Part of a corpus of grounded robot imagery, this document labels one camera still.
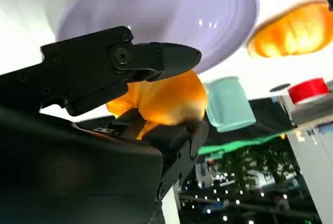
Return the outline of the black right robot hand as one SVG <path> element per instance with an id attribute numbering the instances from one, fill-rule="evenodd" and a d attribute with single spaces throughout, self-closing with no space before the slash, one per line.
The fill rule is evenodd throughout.
<path id="1" fill-rule="evenodd" d="M 1 223 L 149 223 L 193 169 L 205 121 L 160 124 L 138 140 L 138 110 L 79 123 L 132 82 L 164 82 L 195 67 L 201 52 L 133 44 L 119 26 L 41 47 L 41 63 L 1 76 Z"/>

